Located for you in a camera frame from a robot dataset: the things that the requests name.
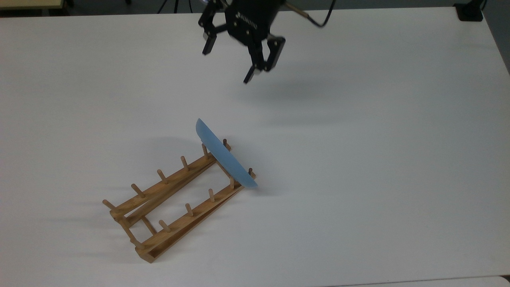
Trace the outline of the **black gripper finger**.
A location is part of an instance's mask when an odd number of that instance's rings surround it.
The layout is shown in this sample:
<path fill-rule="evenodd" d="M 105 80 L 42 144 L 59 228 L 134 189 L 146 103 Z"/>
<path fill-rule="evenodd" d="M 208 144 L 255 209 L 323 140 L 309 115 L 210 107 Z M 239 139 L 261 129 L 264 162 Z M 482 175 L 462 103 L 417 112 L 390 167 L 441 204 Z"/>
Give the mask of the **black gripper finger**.
<path fill-rule="evenodd" d="M 285 42 L 286 39 L 284 37 L 269 35 L 267 38 L 267 45 L 270 53 L 268 58 L 264 60 L 262 42 L 254 40 L 252 36 L 248 36 L 245 45 L 248 48 L 252 65 L 245 76 L 243 83 L 249 83 L 255 73 L 271 71 L 279 60 L 279 56 L 283 50 Z"/>
<path fill-rule="evenodd" d="M 226 0 L 209 0 L 202 13 L 202 16 L 199 18 L 198 24 L 204 28 L 204 38 L 206 40 L 204 49 L 202 51 L 203 55 L 211 53 L 217 39 L 217 34 L 222 33 L 227 29 L 227 24 L 215 26 L 213 23 L 216 12 L 219 10 L 224 10 L 227 6 L 228 4 Z"/>

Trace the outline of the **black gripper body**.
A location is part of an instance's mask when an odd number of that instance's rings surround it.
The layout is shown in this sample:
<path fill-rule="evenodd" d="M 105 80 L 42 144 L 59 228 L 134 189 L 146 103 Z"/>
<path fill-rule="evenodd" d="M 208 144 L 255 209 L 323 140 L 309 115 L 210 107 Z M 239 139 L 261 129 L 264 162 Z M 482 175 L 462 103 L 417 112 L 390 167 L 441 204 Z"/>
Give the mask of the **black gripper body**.
<path fill-rule="evenodd" d="M 225 9 L 228 34 L 243 44 L 261 44 L 268 37 L 284 0 L 233 0 Z"/>

